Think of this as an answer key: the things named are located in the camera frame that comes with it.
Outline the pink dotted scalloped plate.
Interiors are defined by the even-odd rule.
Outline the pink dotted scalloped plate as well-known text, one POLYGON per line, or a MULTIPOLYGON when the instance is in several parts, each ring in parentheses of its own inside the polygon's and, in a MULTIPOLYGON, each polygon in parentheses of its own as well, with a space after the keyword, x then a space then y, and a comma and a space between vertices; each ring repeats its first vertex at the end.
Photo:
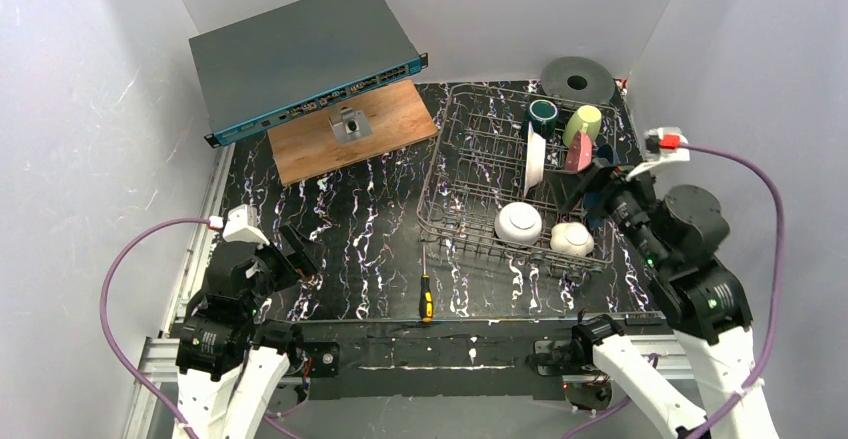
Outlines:
POLYGON ((577 174, 592 162, 593 142, 586 132, 576 132, 568 146, 563 170, 568 174, 577 174))

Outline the blue shell shaped plate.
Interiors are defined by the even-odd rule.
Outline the blue shell shaped plate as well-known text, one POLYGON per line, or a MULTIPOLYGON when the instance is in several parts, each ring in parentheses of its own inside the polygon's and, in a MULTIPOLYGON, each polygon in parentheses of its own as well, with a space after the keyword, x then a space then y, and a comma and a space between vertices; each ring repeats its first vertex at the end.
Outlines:
MULTIPOLYGON (((595 151, 596 159, 604 159, 612 165, 618 165, 620 159, 616 150, 609 144, 599 146, 595 151)), ((586 212, 586 225, 590 229, 598 229, 603 226, 603 219, 597 216, 592 210, 600 201, 601 193, 598 190, 590 190, 584 194, 583 207, 586 212)))

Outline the light green mug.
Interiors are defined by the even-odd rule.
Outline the light green mug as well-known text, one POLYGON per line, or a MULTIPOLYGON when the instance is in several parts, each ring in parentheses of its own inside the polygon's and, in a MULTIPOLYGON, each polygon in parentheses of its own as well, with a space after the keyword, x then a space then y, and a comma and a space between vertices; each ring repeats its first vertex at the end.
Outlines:
POLYGON ((562 142, 569 146, 578 132, 585 133, 595 143, 601 129, 603 115, 594 105, 580 106, 567 120, 562 134, 562 142))

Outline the white plate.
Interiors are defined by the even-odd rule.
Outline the white plate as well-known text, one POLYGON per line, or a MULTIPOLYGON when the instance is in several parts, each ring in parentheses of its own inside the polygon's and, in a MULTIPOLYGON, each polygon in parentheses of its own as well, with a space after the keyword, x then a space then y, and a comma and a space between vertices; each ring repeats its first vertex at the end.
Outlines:
POLYGON ((523 196, 527 197, 544 177, 547 141, 535 132, 533 125, 527 125, 526 157, 524 170, 523 196))

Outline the small patterned flower dish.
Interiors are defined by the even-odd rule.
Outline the small patterned flower dish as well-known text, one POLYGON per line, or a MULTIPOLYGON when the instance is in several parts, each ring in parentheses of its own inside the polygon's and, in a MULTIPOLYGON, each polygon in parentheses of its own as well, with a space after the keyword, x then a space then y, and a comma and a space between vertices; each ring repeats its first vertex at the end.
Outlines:
POLYGON ((587 227, 580 222, 563 222, 551 229, 550 248, 577 257, 586 257, 595 241, 587 227))

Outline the dark green mug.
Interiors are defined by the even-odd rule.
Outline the dark green mug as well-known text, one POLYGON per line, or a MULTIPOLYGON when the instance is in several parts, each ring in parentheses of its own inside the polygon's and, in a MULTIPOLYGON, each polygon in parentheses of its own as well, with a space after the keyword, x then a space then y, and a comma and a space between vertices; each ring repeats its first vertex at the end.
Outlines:
POLYGON ((551 139, 556 132, 559 109, 550 100, 535 99, 525 110, 525 119, 532 130, 545 140, 551 139))

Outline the white bowl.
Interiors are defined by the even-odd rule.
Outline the white bowl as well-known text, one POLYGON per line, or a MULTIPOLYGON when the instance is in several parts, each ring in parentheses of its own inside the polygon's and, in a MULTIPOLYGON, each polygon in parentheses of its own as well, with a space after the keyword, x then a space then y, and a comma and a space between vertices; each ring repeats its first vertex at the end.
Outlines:
POLYGON ((522 246, 534 245, 542 234, 541 214, 530 204, 512 202, 496 215, 494 231, 501 241, 522 246))

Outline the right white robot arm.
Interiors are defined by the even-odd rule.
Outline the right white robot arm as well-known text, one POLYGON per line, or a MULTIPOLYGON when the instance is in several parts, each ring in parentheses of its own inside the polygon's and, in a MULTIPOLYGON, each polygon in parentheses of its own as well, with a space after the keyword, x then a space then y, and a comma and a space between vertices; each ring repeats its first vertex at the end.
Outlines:
POLYGON ((608 376, 664 438, 775 438, 747 296, 715 255, 729 233, 720 203, 693 185, 657 199, 649 168, 595 159, 578 173, 577 192, 599 194, 595 212, 654 270, 651 296, 688 358, 701 405, 672 386, 608 315, 573 326, 570 343, 554 356, 608 376))

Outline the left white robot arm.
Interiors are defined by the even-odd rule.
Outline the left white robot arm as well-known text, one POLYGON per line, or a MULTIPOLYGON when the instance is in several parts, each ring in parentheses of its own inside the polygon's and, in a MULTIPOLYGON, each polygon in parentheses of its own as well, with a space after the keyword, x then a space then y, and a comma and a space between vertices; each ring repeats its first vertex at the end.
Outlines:
POLYGON ((312 364, 301 327, 261 309, 319 272, 323 246, 290 224, 279 232, 285 249, 221 240, 189 300, 176 355, 183 436, 254 437, 280 380, 312 364))

